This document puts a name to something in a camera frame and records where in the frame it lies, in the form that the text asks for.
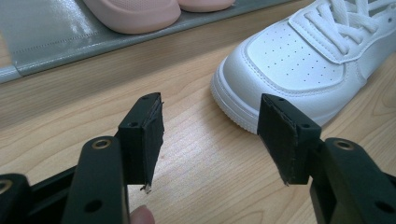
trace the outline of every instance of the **wooden surface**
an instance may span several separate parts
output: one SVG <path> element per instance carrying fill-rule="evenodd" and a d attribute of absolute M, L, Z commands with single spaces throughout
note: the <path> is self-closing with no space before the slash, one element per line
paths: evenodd
<path fill-rule="evenodd" d="M 86 141 L 114 134 L 140 96 L 160 91 L 165 135 L 153 191 L 146 195 L 141 186 L 130 187 L 132 209 L 146 204 L 158 223 L 316 223 L 309 187 L 285 187 L 259 137 L 232 123 L 209 91 L 214 71 L 236 45 L 308 2 L 1 84 L 0 174 L 26 174 L 34 184 L 76 165 Z M 393 54 L 322 134 L 357 142 L 392 175 L 395 73 Z"/>

